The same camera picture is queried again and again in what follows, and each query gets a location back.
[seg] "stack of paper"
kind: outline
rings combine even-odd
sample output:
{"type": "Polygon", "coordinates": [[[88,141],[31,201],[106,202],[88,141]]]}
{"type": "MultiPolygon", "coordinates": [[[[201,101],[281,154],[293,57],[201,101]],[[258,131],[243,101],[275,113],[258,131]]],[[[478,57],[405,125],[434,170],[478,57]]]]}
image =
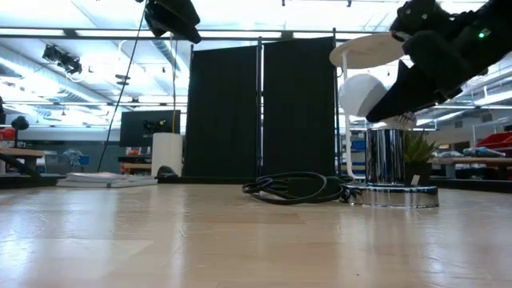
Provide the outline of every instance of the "stack of paper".
{"type": "Polygon", "coordinates": [[[113,173],[69,173],[66,179],[57,182],[57,186],[121,188],[155,185],[157,182],[158,180],[151,176],[120,175],[113,173]]]}

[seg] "table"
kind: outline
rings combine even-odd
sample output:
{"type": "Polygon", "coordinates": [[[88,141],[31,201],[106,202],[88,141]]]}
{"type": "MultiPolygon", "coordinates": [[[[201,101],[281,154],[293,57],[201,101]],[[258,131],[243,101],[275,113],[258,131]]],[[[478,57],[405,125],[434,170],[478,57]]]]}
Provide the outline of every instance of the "table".
{"type": "Polygon", "coordinates": [[[121,162],[122,171],[128,171],[128,174],[132,174],[135,171],[143,170],[151,173],[151,163],[130,163],[121,162]]]}
{"type": "Polygon", "coordinates": [[[430,162],[434,165],[446,165],[446,176],[448,178],[455,178],[455,164],[488,164],[498,166],[500,171],[505,174],[506,168],[512,166],[512,158],[432,158],[430,162]]]}
{"type": "Polygon", "coordinates": [[[347,69],[368,69],[385,65],[402,56],[402,43],[395,40],[391,33],[379,33],[341,44],[330,53],[329,60],[337,67],[343,67],[346,62],[347,69]]]}
{"type": "Polygon", "coordinates": [[[439,197],[439,208],[407,210],[273,206],[236,185],[4,190],[0,283],[510,287],[512,197],[465,190],[439,197]]]}
{"type": "Polygon", "coordinates": [[[20,148],[0,148],[0,153],[12,156],[17,159],[25,160],[25,165],[34,171],[37,171],[37,169],[36,169],[37,159],[45,156],[45,151],[42,151],[42,150],[31,150],[31,149],[20,149],[20,148]]]}

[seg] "round white table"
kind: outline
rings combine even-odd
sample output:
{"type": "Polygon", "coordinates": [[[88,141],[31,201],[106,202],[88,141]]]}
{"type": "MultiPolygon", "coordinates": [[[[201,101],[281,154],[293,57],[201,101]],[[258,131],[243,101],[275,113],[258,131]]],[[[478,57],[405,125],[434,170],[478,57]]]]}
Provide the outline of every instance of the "round white table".
{"type": "MultiPolygon", "coordinates": [[[[342,68],[343,80],[348,78],[348,69],[368,69],[385,65],[403,56],[402,43],[395,40],[391,33],[372,34],[347,41],[330,52],[329,60],[342,68]]],[[[364,179],[352,171],[350,151],[350,116],[345,114],[346,170],[354,179],[364,179]]]]}

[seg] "metal base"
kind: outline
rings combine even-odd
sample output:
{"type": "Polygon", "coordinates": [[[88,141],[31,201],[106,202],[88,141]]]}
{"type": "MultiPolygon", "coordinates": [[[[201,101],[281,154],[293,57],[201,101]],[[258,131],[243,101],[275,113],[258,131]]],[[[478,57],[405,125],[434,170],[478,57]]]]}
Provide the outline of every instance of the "metal base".
{"type": "Polygon", "coordinates": [[[351,203],[372,207],[431,208],[439,206],[435,186],[345,185],[352,192],[351,203]]]}

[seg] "ceiling light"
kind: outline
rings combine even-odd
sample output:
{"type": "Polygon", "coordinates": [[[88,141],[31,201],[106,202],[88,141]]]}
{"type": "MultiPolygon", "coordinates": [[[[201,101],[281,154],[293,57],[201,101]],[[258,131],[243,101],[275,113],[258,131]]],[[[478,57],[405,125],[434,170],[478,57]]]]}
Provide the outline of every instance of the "ceiling light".
{"type": "Polygon", "coordinates": [[[160,106],[160,103],[123,102],[120,106],[160,106]]]}
{"type": "Polygon", "coordinates": [[[500,110],[500,109],[509,110],[509,109],[512,109],[512,106],[507,106],[507,105],[487,105],[487,106],[480,106],[480,108],[482,108],[482,109],[492,109],[492,110],[500,110]]]}
{"type": "Polygon", "coordinates": [[[294,38],[320,38],[320,37],[332,37],[333,33],[319,33],[319,32],[294,32],[294,38]]]}
{"type": "Polygon", "coordinates": [[[59,29],[9,29],[1,28],[0,35],[26,35],[26,36],[66,36],[64,30],[59,29]]]}
{"type": "Polygon", "coordinates": [[[474,109],[476,108],[476,106],[465,106],[465,105],[436,105],[434,106],[435,109],[464,109],[464,110],[468,110],[468,109],[474,109]]]}
{"type": "Polygon", "coordinates": [[[458,115],[460,115],[462,113],[464,113],[464,111],[459,111],[459,112],[447,114],[447,115],[444,115],[444,116],[441,116],[441,117],[437,118],[437,120],[438,121],[448,120],[448,119],[453,118],[455,116],[458,116],[458,115]]]}
{"type": "MultiPolygon", "coordinates": [[[[102,38],[121,38],[121,37],[137,37],[137,30],[76,30],[78,36],[83,37],[102,37],[102,38]]],[[[149,30],[140,31],[139,37],[154,37],[149,30]]]]}
{"type": "Polygon", "coordinates": [[[36,102],[36,101],[5,101],[4,104],[7,105],[54,105],[53,102],[36,102]]]}
{"type": "Polygon", "coordinates": [[[260,31],[199,31],[204,38],[280,38],[281,32],[260,31]]]}
{"type": "Polygon", "coordinates": [[[416,125],[417,126],[420,126],[420,125],[423,125],[423,124],[427,124],[427,123],[430,123],[432,122],[433,119],[419,119],[417,122],[416,122],[416,125]]]}
{"type": "Polygon", "coordinates": [[[475,101],[474,104],[477,106],[483,106],[486,104],[507,100],[508,98],[512,98],[512,93],[510,91],[486,96],[485,98],[475,101]]]}
{"type": "Polygon", "coordinates": [[[63,106],[106,106],[106,102],[60,102],[63,106]]]}

